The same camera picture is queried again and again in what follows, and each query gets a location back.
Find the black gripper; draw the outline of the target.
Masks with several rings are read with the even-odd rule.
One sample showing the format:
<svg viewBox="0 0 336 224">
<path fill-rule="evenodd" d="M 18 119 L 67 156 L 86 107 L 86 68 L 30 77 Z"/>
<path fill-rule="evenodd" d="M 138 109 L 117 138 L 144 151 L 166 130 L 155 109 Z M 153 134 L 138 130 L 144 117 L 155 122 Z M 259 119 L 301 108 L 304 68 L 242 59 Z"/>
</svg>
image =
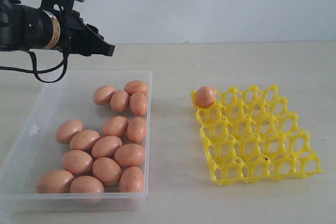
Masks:
<svg viewBox="0 0 336 224">
<path fill-rule="evenodd" d="M 99 29 L 91 24 L 85 24 L 78 11 L 65 14 L 59 12 L 61 37 L 59 52 L 69 51 L 69 54 L 80 54 L 85 57 L 104 55 L 112 57 L 115 45 L 109 44 L 99 33 Z"/>
</svg>

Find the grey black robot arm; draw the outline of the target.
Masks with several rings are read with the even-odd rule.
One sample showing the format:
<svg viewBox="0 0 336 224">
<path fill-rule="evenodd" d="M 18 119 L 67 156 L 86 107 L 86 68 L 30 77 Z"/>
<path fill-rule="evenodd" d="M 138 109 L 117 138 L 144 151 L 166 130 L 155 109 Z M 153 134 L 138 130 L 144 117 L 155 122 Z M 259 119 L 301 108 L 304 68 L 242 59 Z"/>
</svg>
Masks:
<svg viewBox="0 0 336 224">
<path fill-rule="evenodd" d="M 115 46 L 97 27 L 85 24 L 78 11 L 56 10 L 54 4 L 33 8 L 20 0 L 1 0 L 1 51 L 30 49 L 111 57 Z"/>
</svg>

